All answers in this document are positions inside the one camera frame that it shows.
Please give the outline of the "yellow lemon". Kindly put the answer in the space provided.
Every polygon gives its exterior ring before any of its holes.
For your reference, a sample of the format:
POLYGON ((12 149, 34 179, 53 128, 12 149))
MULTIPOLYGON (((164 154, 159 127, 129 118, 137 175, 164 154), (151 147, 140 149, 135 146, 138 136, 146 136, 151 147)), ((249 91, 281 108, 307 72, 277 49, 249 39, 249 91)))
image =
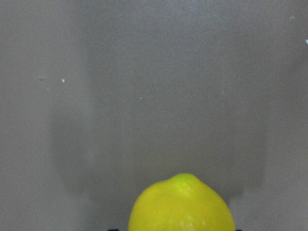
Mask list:
POLYGON ((209 186, 189 173, 147 187, 132 208, 130 231, 234 231, 231 211, 209 186))

